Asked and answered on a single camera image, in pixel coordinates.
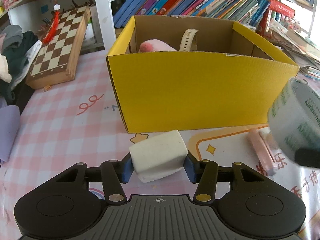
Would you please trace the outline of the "stack of papers and books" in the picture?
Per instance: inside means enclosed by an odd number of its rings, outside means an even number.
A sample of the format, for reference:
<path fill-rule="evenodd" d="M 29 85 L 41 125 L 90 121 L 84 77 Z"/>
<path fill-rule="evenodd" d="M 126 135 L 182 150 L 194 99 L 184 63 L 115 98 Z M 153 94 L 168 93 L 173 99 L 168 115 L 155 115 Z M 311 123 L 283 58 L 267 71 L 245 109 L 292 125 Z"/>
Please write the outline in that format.
<path fill-rule="evenodd" d="M 295 11 L 278 0 L 258 1 L 256 32 L 280 46 L 300 66 L 304 76 L 319 80 L 319 49 L 300 36 L 301 28 L 294 19 Z"/>

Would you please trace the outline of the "pink plush toy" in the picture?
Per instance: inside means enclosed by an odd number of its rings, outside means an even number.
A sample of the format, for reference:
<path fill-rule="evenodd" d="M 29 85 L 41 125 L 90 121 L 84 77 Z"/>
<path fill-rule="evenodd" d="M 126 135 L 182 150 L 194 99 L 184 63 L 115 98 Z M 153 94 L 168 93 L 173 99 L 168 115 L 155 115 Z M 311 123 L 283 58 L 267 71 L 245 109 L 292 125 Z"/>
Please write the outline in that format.
<path fill-rule="evenodd" d="M 176 49 L 172 48 L 165 42 L 157 39 L 144 41 L 139 47 L 140 53 L 158 52 L 158 51 L 176 51 Z"/>

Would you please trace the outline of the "wooden chess board box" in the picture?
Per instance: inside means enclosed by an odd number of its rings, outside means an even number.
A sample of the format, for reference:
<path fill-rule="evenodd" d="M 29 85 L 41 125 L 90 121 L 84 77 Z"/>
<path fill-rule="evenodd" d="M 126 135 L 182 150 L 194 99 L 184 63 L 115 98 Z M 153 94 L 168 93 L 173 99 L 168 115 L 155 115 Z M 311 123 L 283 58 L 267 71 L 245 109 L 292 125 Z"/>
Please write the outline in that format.
<path fill-rule="evenodd" d="M 27 75 L 32 89 L 57 85 L 75 79 L 81 46 L 88 22 L 89 6 L 79 7 L 59 15 L 55 36 L 43 43 Z"/>

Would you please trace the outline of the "yellow cardboard box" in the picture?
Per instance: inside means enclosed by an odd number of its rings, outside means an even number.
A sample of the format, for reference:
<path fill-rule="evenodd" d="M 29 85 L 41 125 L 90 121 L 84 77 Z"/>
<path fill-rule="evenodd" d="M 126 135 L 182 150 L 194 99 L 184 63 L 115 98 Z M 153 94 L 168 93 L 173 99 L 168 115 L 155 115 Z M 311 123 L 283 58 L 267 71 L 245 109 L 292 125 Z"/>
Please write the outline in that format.
<path fill-rule="evenodd" d="M 197 51 L 179 51 L 197 29 Z M 140 53 L 147 40 L 176 51 Z M 262 36 L 230 20 L 133 16 L 107 67 L 129 133 L 263 124 L 298 65 Z"/>

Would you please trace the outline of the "white foam block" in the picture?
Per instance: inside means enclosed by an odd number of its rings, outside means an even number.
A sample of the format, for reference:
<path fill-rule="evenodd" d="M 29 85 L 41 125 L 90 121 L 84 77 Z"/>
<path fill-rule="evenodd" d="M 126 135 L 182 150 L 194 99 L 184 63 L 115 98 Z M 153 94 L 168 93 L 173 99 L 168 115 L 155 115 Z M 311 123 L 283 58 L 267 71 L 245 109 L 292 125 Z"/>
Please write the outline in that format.
<path fill-rule="evenodd" d="M 170 176 L 183 168 L 188 154 L 179 131 L 173 130 L 129 147 L 133 168 L 143 183 Z"/>

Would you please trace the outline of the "clear tape roll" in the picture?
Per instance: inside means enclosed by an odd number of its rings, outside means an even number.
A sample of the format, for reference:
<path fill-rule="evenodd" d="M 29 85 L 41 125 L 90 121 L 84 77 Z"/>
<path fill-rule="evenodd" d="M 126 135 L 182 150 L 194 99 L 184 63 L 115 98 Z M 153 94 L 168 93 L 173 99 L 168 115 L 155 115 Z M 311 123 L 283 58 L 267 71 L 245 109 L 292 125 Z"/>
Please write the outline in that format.
<path fill-rule="evenodd" d="M 267 113 L 277 146 L 291 160 L 300 149 L 319 151 L 319 93 L 291 78 Z"/>

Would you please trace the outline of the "pile of clothes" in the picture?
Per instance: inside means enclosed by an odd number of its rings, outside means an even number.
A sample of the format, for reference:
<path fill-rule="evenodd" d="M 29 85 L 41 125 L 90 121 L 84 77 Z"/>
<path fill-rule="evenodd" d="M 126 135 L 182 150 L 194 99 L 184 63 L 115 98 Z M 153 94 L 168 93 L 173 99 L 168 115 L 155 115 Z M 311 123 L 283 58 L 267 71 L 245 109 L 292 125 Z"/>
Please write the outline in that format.
<path fill-rule="evenodd" d="M 10 158 L 23 101 L 28 100 L 18 96 L 28 91 L 24 81 L 41 46 L 32 31 L 23 32 L 19 25 L 8 25 L 1 32 L 1 163 Z"/>

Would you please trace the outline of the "pink cartoon table mat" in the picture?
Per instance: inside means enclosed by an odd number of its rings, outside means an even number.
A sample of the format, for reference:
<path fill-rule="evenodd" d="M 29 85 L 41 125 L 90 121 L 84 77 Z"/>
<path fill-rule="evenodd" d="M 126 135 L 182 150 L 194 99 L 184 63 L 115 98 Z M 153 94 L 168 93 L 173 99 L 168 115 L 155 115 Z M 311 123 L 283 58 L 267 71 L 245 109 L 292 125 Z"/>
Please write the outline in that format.
<path fill-rule="evenodd" d="M 268 131 L 265 124 L 254 126 Z M 239 126 L 180 131 L 180 134 L 190 152 L 197 156 L 199 150 L 199 159 L 214 160 L 220 166 L 240 161 L 265 174 L 250 147 L 249 129 L 250 126 Z M 14 206 L 26 193 L 76 163 L 95 167 L 110 159 L 120 160 L 133 142 L 155 135 L 126 132 L 110 83 L 106 51 L 80 56 L 75 80 L 47 92 L 37 90 L 21 115 L 10 159 L 1 166 L 1 239 L 20 238 Z M 319 239 L 319 170 L 297 167 L 283 153 L 275 155 L 281 169 L 272 179 L 302 197 L 306 205 L 307 221 L 300 237 Z M 134 173 L 123 188 L 128 197 L 131 194 L 192 197 L 196 184 L 189 183 L 181 170 L 150 183 L 141 182 Z"/>

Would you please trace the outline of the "row of leaning books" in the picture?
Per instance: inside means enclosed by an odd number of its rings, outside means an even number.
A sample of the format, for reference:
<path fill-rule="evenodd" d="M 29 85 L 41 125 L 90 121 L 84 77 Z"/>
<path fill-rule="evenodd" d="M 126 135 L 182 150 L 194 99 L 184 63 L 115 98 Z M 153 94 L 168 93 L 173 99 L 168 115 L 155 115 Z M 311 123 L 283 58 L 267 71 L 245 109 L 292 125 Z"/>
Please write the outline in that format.
<path fill-rule="evenodd" d="M 126 0 L 113 17 L 115 28 L 136 16 L 197 16 L 231 20 L 258 28 L 270 0 Z"/>

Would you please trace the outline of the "red tassel ornament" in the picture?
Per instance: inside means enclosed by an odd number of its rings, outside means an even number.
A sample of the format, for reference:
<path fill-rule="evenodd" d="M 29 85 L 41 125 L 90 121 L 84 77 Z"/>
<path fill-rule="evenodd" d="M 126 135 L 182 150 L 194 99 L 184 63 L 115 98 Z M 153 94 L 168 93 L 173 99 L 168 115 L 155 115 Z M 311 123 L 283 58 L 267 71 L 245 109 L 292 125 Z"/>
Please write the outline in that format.
<path fill-rule="evenodd" d="M 55 36 L 56 30 L 57 30 L 57 26 L 59 25 L 59 16 L 60 16 L 60 5 L 59 4 L 55 4 L 54 5 L 54 18 L 53 18 L 53 22 L 51 27 L 48 30 L 48 33 L 46 34 L 46 36 L 43 38 L 42 43 L 43 44 L 48 44 Z"/>

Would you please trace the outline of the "white bookshelf frame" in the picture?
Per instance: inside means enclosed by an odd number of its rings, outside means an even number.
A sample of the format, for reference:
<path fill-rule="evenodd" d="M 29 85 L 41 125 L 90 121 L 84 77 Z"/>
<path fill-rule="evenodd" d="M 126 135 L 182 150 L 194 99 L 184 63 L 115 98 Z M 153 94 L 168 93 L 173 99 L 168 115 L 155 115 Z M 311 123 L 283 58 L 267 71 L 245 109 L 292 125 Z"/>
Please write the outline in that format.
<path fill-rule="evenodd" d="M 98 41 L 105 50 L 111 49 L 116 41 L 111 2 L 114 0 L 93 0 L 96 6 L 94 15 L 97 16 L 101 32 Z M 59 3 L 62 9 L 68 10 L 75 4 L 86 3 L 88 0 L 18 0 L 8 6 L 1 14 L 1 24 L 20 25 L 23 31 L 40 29 L 43 19 L 50 18 L 53 5 Z"/>

